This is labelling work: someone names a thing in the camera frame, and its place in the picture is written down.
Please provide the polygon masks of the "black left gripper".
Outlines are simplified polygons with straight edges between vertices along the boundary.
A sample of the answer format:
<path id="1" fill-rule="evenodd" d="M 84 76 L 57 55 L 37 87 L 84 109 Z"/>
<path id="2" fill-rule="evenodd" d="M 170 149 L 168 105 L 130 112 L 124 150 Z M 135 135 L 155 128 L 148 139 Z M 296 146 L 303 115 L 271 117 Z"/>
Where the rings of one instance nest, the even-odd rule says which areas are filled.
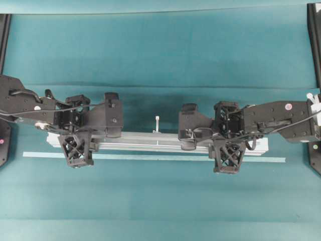
<path id="1" fill-rule="evenodd" d="M 54 114 L 55 131 L 104 131 L 108 138 L 121 137 L 123 104 L 118 93 L 106 92 L 105 100 L 90 109 L 90 99 L 84 95 L 71 96 L 65 102 L 56 101 L 60 109 Z M 89 151 L 98 152 L 100 144 L 90 142 Z"/>

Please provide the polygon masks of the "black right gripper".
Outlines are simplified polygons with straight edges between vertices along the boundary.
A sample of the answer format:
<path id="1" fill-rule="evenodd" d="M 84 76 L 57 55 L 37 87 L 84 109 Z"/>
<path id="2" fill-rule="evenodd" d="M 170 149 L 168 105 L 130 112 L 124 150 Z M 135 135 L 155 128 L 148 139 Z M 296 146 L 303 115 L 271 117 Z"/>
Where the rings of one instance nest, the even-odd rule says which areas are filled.
<path id="1" fill-rule="evenodd" d="M 215 116 L 210 118 L 198 111 L 197 104 L 184 104 L 178 125 L 181 149 L 195 150 L 195 138 L 242 138 L 245 136 L 244 109 L 236 102 L 221 101 L 214 105 Z"/>

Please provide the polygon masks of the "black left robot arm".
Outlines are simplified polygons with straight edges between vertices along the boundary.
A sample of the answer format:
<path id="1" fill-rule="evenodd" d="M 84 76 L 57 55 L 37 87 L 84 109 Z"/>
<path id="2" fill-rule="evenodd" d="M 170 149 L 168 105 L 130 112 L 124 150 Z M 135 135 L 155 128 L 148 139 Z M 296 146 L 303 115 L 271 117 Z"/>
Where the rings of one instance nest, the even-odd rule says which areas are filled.
<path id="1" fill-rule="evenodd" d="M 49 89 L 40 97 L 18 78 L 1 75 L 1 151 L 9 150 L 10 123 L 18 122 L 58 134 L 68 154 L 85 154 L 95 149 L 93 135 L 121 136 L 122 102 L 115 92 L 107 92 L 99 104 L 91 104 L 84 95 L 59 101 Z"/>

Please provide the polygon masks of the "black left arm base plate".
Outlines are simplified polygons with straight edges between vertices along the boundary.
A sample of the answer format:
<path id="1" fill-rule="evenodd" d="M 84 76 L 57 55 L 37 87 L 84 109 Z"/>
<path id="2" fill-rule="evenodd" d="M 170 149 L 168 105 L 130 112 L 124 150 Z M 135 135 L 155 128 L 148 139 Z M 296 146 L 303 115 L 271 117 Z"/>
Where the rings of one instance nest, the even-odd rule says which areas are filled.
<path id="1" fill-rule="evenodd" d="M 0 166 L 3 166 L 9 157 L 12 128 L 6 121 L 1 119 L 0 129 Z"/>

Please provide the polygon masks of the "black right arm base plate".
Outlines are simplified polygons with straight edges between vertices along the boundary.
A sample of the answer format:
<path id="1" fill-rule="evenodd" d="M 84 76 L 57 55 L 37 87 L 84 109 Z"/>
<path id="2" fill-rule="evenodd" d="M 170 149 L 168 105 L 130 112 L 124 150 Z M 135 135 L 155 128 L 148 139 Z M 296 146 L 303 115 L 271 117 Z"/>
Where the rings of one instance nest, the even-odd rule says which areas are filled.
<path id="1" fill-rule="evenodd" d="M 308 143 L 309 164 L 310 166 L 321 175 L 321 147 L 319 142 Z"/>

